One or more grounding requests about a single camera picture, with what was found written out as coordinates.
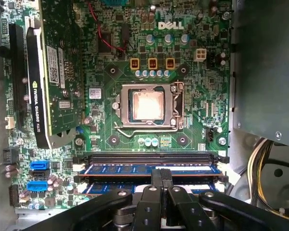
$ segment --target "black connector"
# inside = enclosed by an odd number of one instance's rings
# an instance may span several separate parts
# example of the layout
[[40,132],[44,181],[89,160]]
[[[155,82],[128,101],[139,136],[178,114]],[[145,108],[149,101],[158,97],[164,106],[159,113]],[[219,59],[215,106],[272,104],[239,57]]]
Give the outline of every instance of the black connector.
[[16,184],[12,184],[9,187],[9,198],[10,206],[17,207],[19,205],[18,186]]
[[8,147],[3,149],[3,164],[10,165],[18,162],[19,149],[18,147]]

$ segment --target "sticker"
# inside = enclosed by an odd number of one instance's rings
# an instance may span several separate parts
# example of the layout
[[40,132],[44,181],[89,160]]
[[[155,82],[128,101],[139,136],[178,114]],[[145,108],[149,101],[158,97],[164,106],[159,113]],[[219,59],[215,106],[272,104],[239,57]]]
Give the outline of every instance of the sticker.
[[102,89],[100,88],[90,88],[89,89],[89,99],[101,99]]
[[179,167],[179,166],[156,166],[155,169],[170,169],[170,171],[211,171],[209,166],[187,166],[187,167]]
[[59,108],[60,109],[67,109],[71,107],[70,101],[59,101]]
[[172,137],[159,137],[159,148],[171,148]]
[[57,50],[47,46],[47,62],[49,82],[59,83]]
[[66,80],[64,79],[64,64],[63,64],[63,50],[58,48],[59,53],[59,69],[60,69],[60,87],[66,88]]

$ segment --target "capacitor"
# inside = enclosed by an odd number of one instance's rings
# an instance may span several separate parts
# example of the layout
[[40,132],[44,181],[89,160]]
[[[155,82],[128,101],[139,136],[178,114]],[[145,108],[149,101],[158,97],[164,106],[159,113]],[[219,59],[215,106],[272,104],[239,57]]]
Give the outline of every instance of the capacitor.
[[152,146],[153,147],[157,147],[158,146],[158,139],[157,138],[153,138],[152,139]]
[[145,78],[147,78],[147,77],[148,77],[148,71],[147,71],[147,70],[144,70],[142,76],[145,77]]
[[186,44],[188,43],[188,39],[189,39],[189,36],[188,36],[187,34],[183,34],[183,35],[181,36],[181,43],[182,43],[183,45],[186,45]]
[[226,58],[226,53],[222,52],[220,56],[221,56],[222,59],[224,59],[224,58]]
[[88,116],[83,120],[83,123],[85,125],[91,124],[93,122],[93,117],[92,116]]
[[30,191],[25,189],[21,193],[19,193],[19,198],[24,198],[24,197],[29,196],[29,195],[30,195]]
[[5,166],[5,171],[10,172],[17,168],[17,165],[7,165]]
[[209,16],[212,18],[216,15],[217,13],[217,7],[216,6],[212,6],[209,10]]
[[144,140],[144,143],[145,143],[145,146],[150,147],[150,146],[151,146],[151,143],[152,143],[152,140],[151,140],[150,138],[146,138],[146,139]]
[[57,176],[56,175],[51,175],[48,180],[47,180],[47,183],[48,184],[53,184],[57,179]]
[[156,75],[157,75],[158,77],[162,77],[162,76],[163,76],[163,72],[162,72],[161,70],[158,70],[158,71],[156,72]]
[[156,74],[156,72],[154,70],[151,70],[149,73],[150,77],[155,77],[155,74]]
[[168,78],[168,77],[169,77],[169,75],[170,75],[170,72],[169,72],[169,70],[166,70],[166,71],[164,71],[164,76],[165,76],[166,78]]
[[6,178],[11,178],[14,177],[18,174],[18,169],[14,169],[13,171],[5,173]]
[[198,13],[195,19],[195,24],[198,25],[199,23],[201,23],[203,17],[204,17],[203,13]]
[[52,192],[53,191],[53,186],[52,185],[48,185],[47,191]]
[[28,205],[28,209],[34,209],[36,202],[32,202]]
[[45,205],[45,202],[39,201],[34,205],[34,208],[35,209],[42,209],[44,207],[44,205]]
[[170,34],[165,35],[165,43],[170,45],[172,42],[172,37]]
[[144,143],[145,143],[144,138],[139,138],[138,143],[139,143],[139,145],[144,145]]
[[135,76],[136,76],[137,78],[141,77],[141,72],[140,72],[140,70],[135,71]]
[[54,183],[53,183],[53,187],[54,188],[58,188],[63,182],[63,179],[62,178],[58,178]]
[[74,190],[74,188],[76,188],[76,183],[74,182],[71,182],[67,187],[66,189],[71,191],[71,190]]
[[147,44],[152,45],[154,43],[154,37],[153,35],[147,35],[145,38]]

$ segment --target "green circuit board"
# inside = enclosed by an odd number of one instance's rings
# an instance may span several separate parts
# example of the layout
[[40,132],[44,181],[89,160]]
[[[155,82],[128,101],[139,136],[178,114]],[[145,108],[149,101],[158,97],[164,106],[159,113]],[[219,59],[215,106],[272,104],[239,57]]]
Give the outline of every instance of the green circuit board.
[[[9,47],[8,24],[16,23],[26,33],[28,27],[40,24],[44,30],[45,62],[48,62],[48,52],[56,54],[56,79],[48,82],[48,102],[59,103],[65,100],[63,90],[68,89],[69,100],[73,108],[65,111],[74,116],[73,123],[66,126],[62,113],[54,107],[48,118],[52,124],[52,133],[60,133],[63,129],[77,127],[76,138],[65,146],[48,150],[37,147],[34,121],[28,105],[25,117],[25,132],[21,132],[13,125],[13,85],[11,80],[11,61],[3,59],[4,76],[6,79],[5,95],[9,131],[9,146],[19,146],[20,164],[19,174],[12,178],[13,184],[21,192],[30,177],[30,162],[34,160],[50,160],[52,173],[70,182],[77,172],[71,168],[74,155],[87,156],[94,153],[203,153],[209,151],[215,155],[226,155],[228,140],[228,111],[229,111],[229,79],[230,79],[230,29],[231,15],[226,18],[225,13],[231,11],[230,0],[218,1],[218,11],[211,15],[209,1],[183,0],[153,0],[126,1],[123,5],[111,5],[112,1],[92,0],[91,5],[98,18],[102,37],[115,47],[124,48],[120,52],[116,48],[106,46],[98,35],[98,24],[93,19],[84,0],[52,1],[43,0],[8,0],[5,11],[1,14],[1,41]],[[156,5],[153,15],[150,6]],[[126,33],[122,28],[128,28],[128,43]],[[152,35],[153,42],[147,41]],[[187,35],[187,42],[182,42],[182,35]],[[206,59],[195,62],[197,49],[206,49]],[[63,52],[63,67],[65,88],[61,86],[60,52]],[[149,75],[149,59],[156,59],[155,75]],[[168,68],[166,59],[173,60],[173,67]],[[139,60],[139,68],[131,70],[131,59]],[[144,132],[146,128],[121,128],[127,135],[120,133],[116,127],[122,127],[122,117],[116,114],[113,103],[122,92],[122,85],[155,85],[160,92],[166,94],[159,85],[171,85],[175,82],[183,83],[182,127],[176,132],[155,133]],[[79,90],[81,97],[73,93]],[[126,102],[128,107],[135,105]],[[84,118],[91,117],[90,124],[84,124]],[[111,144],[113,137],[116,145]],[[156,146],[146,146],[143,140],[157,140]],[[66,186],[62,186],[46,195],[29,198],[28,202],[20,203],[18,207],[26,208],[34,200],[54,198],[54,208],[70,208],[84,200],[83,195],[73,192],[72,200]]]

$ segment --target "barcode label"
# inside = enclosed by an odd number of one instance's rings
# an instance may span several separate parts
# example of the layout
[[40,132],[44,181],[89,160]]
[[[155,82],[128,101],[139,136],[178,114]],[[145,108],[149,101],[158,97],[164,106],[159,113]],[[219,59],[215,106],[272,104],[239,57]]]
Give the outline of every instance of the barcode label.
[[59,53],[59,69],[60,69],[60,87],[66,88],[66,80],[64,79],[64,64],[63,64],[63,50],[58,48]]
[[89,99],[101,99],[102,89],[100,88],[90,88],[89,89]]
[[59,101],[59,108],[60,109],[67,109],[71,107],[70,101]]
[[170,171],[211,171],[211,168],[209,166],[156,166],[155,169],[170,169]]
[[57,50],[47,46],[47,63],[49,82],[59,83]]

